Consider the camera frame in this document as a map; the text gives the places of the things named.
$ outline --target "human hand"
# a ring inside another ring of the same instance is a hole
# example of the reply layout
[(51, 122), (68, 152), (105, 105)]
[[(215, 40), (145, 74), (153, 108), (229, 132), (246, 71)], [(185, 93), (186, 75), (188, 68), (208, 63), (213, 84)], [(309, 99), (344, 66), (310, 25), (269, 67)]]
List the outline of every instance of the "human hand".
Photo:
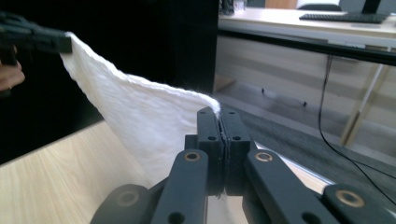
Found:
[(25, 80), (21, 64), (5, 65), (0, 64), (0, 91), (12, 89)]

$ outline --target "white wall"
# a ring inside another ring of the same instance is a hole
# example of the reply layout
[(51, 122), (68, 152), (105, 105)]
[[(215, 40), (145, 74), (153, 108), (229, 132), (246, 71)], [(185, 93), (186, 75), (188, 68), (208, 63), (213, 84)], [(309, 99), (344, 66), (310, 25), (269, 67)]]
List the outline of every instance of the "white wall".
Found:
[(336, 4), (339, 5), (340, 0), (298, 0), (297, 1), (297, 6), (300, 7), (305, 4), (312, 4), (312, 3), (321, 3), (321, 4)]

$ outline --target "wooden panel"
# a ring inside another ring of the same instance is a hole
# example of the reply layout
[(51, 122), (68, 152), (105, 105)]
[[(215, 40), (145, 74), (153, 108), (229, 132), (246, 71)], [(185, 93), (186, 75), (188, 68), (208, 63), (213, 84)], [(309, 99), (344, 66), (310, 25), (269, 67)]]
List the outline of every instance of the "wooden panel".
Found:
[(295, 9), (297, 0), (267, 0), (265, 1), (265, 7), (269, 8), (290, 8)]

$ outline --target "gray carpet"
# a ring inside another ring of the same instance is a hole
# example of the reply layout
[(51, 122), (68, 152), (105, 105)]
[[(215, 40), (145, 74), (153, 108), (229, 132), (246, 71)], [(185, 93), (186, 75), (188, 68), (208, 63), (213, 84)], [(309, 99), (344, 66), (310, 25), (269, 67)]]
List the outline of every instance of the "gray carpet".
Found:
[[(246, 111), (223, 104), (235, 110), (242, 118), (247, 131), (259, 144), (295, 161), (332, 182), (348, 184), (371, 195), (388, 210), (396, 213), (396, 205), (387, 199), (373, 183), (351, 161), (336, 154), (323, 139), (299, 132)], [(353, 161), (361, 162), (359, 167), (393, 201), (396, 201), (396, 169), (380, 161), (362, 156), (343, 147), (333, 146)]]

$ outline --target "white cloth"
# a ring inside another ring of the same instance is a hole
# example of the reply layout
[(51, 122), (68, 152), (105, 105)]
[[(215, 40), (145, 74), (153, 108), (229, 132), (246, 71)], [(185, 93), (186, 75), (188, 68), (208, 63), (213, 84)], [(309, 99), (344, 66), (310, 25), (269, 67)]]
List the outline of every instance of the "white cloth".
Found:
[[(64, 67), (140, 162), (147, 173), (145, 187), (152, 187), (169, 175), (184, 149), (185, 135), (196, 134), (197, 111), (210, 106), (218, 115), (219, 103), (195, 91), (124, 74), (74, 34), (68, 35), (73, 53), (61, 54)], [(209, 200), (208, 223), (234, 223), (225, 201), (227, 197)]]

